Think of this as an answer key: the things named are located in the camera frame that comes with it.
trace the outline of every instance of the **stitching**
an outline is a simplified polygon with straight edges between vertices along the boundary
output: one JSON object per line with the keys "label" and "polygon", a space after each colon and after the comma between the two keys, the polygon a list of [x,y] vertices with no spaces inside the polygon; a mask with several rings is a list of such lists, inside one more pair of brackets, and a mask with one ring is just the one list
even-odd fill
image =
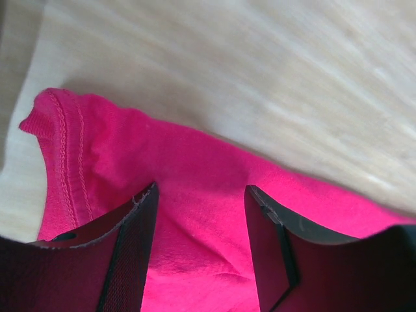
{"label": "stitching", "polygon": [[66,171],[65,170],[65,156],[66,156],[66,150],[65,150],[65,146],[66,146],[65,117],[64,117],[62,107],[60,106],[60,103],[58,102],[57,97],[51,91],[47,91],[47,94],[48,94],[49,98],[51,99],[51,101],[53,102],[53,104],[55,105],[55,107],[58,110],[59,124],[60,124],[60,182],[62,183],[62,190],[63,190],[63,193],[64,193],[64,201],[65,201],[65,204],[66,204],[66,208],[68,209],[68,212],[70,214],[70,219],[71,219],[72,226],[74,228],[76,228],[77,224],[75,222],[73,207],[72,207],[71,201],[70,201],[68,186],[65,183],[65,171]]}
{"label": "stitching", "polygon": [[92,216],[91,205],[88,200],[88,193],[86,192],[84,168],[83,168],[84,130],[85,130],[84,117],[81,111],[81,106],[79,104],[79,101],[75,97],[71,96],[71,94],[67,90],[65,90],[65,93],[67,96],[71,97],[73,102],[75,102],[75,105],[77,106],[77,110],[78,110],[78,116],[79,116],[79,121],[80,121],[79,154],[78,154],[79,179],[81,181],[81,188],[83,189],[86,210],[88,211],[88,217],[90,221],[93,221],[94,218]]}

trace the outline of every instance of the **light wood grain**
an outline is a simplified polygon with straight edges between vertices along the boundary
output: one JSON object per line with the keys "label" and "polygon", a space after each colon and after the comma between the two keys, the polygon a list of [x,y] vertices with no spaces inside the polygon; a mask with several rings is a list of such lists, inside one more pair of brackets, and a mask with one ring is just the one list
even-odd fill
{"label": "light wood grain", "polygon": [[[38,217],[22,236],[7,226],[18,209],[38,216],[44,204],[42,157],[16,127],[50,86],[202,129],[416,213],[414,1],[60,0],[43,9],[8,129],[1,234],[36,235]],[[41,182],[10,182],[33,179]],[[30,204],[18,196],[28,188]]]}

